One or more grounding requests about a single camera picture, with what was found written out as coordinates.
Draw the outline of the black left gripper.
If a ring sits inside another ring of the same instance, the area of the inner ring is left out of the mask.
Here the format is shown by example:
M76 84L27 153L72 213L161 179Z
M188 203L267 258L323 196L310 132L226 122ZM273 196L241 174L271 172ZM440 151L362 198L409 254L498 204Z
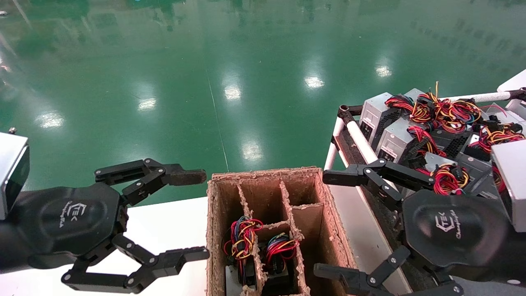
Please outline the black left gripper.
M104 183L24 191L12 208L12 268L49 269L73 264L62 283L76 291L139 294L157 279L178 275L188 262L207 260L206 247L159 255L122 235L127 203ZM130 275L87 272L119 250L140 264Z

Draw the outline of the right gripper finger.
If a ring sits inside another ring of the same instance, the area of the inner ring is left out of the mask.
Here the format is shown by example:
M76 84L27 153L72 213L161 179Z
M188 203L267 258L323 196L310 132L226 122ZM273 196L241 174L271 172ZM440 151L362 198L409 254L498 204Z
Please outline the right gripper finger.
M346 294L355 296L391 296L383 285L391 274L409 259L410 250L398 247L371 274L355 268L344 268L329 264L315 264L314 275L319 278L338 281ZM410 296L462 296L464 289L449 274L432 272L436 287L410 293Z
M434 178L409 167L378 159L370 164L350 164L345 170L324 170L323 183L344 187L366 187L389 210L400 210L404 197L396 185L419 191L431 190Z

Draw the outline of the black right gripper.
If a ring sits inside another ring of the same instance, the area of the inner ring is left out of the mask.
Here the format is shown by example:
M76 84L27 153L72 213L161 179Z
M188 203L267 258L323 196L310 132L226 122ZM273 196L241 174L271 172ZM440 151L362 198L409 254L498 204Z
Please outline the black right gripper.
M500 201L419 190L402 202L403 237L415 266L477 282L524 284L525 233Z

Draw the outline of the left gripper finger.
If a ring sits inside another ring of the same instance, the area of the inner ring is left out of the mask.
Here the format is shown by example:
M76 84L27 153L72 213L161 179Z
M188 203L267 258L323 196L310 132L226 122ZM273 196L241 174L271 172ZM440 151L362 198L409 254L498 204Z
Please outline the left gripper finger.
M205 170L185 170L180 164L162 164L153 159L103 167L95 170L95 181L109 186L131 184L122 190L125 204L135 206L166 185L182 187L202 184L207 179Z

